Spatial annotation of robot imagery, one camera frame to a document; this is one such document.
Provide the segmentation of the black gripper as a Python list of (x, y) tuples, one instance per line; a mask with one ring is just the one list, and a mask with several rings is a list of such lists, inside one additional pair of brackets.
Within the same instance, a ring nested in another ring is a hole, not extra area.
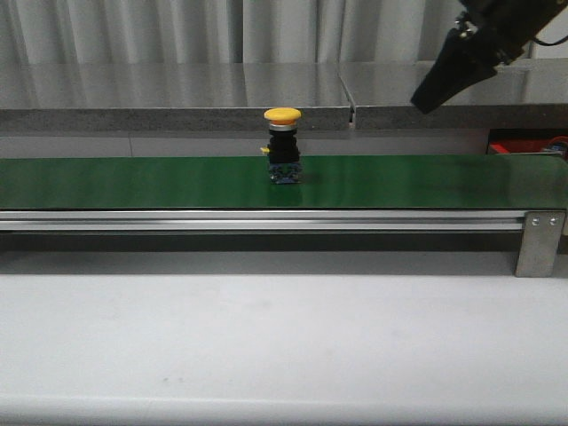
[(519, 58), (528, 43), (543, 47), (562, 44), (559, 38), (546, 42), (540, 31), (564, 11), (557, 0), (462, 1), (458, 28), (451, 29), (443, 47), (419, 87), (412, 104), (428, 114), (470, 86), (494, 77), (498, 64)]

